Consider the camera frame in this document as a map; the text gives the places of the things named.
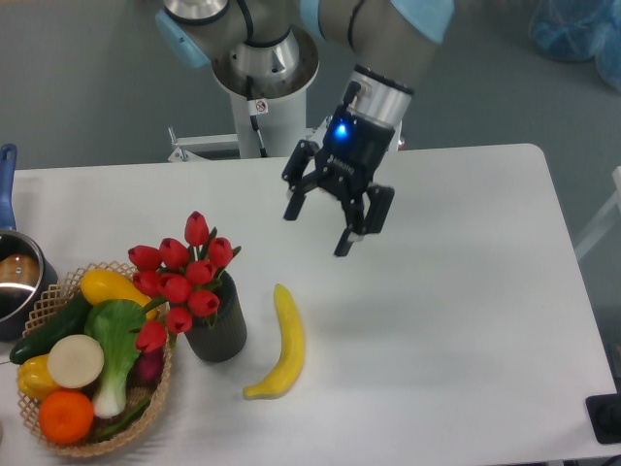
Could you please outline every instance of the blue light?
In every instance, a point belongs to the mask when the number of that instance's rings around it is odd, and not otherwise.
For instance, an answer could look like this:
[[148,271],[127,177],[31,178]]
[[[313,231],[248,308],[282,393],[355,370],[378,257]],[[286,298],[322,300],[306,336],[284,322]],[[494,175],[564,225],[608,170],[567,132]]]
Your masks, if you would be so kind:
[[337,126],[337,129],[335,129],[334,131],[334,137],[340,140],[346,139],[347,134],[347,126],[345,126],[344,123],[340,123],[339,126]]

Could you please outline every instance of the gray floor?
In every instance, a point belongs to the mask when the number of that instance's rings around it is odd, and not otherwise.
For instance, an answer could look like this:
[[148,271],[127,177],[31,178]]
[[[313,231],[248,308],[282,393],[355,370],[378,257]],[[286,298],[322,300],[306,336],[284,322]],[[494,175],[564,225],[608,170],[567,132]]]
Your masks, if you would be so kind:
[[[593,63],[537,53],[527,36],[536,2],[456,3],[445,44],[404,121],[409,148],[538,145],[575,237],[614,189],[621,94]],[[18,144],[18,168],[164,163],[169,125],[178,136],[233,132],[227,97],[211,72],[183,68],[158,36],[160,4],[0,4],[0,142]],[[355,62],[337,46],[319,48],[310,124],[333,112]],[[621,341],[621,227],[581,266],[604,341]]]

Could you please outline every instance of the woven basket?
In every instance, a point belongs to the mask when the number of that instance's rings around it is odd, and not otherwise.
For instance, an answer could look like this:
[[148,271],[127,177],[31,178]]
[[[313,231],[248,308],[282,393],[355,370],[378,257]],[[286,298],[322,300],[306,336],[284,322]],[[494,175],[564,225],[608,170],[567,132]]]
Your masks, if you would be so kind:
[[[26,322],[23,336],[25,337],[32,333],[59,311],[80,289],[80,281],[83,275],[92,269],[114,270],[127,278],[130,278],[136,271],[132,266],[112,262],[89,264],[86,268],[80,268],[76,272],[67,274],[64,280],[59,281],[58,284],[51,285],[47,291],[44,291],[41,295],[41,299],[35,303],[34,310],[30,313],[28,322]],[[23,424],[30,430],[30,433],[37,438],[39,444],[63,456],[86,458],[119,449],[142,434],[160,412],[164,404],[164,399],[166,398],[166,393],[168,392],[168,384],[171,376],[171,360],[172,352],[169,346],[166,345],[164,347],[164,369],[156,387],[141,384],[138,379],[130,376],[127,381],[127,405],[125,406],[125,410],[127,411],[134,407],[139,401],[145,398],[145,396],[150,395],[151,401],[141,417],[136,419],[126,430],[119,432],[110,440],[97,444],[82,442],[72,444],[68,447],[49,442],[41,433],[39,421],[37,420],[41,402],[33,400],[20,392],[18,405],[20,408],[20,415],[23,417]],[[122,417],[123,414],[124,413],[121,413],[112,419],[100,419],[96,417],[91,427],[91,433],[97,433],[111,423],[116,423],[118,418]]]

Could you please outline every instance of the orange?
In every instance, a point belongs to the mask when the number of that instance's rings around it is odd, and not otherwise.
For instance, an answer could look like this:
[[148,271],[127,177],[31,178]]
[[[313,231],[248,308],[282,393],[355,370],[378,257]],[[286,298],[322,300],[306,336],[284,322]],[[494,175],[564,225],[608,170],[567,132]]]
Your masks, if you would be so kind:
[[50,442],[68,445],[83,439],[93,423],[93,405],[78,391],[58,390],[39,408],[39,426]]

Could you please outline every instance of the black vase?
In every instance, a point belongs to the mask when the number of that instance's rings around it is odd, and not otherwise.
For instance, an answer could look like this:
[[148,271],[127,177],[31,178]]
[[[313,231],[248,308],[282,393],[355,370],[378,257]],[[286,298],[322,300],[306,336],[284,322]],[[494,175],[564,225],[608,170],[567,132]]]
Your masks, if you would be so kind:
[[198,357],[207,362],[222,362],[235,356],[245,345],[244,315],[231,276],[224,272],[222,286],[215,292],[220,298],[215,326],[207,319],[194,317],[185,337]]

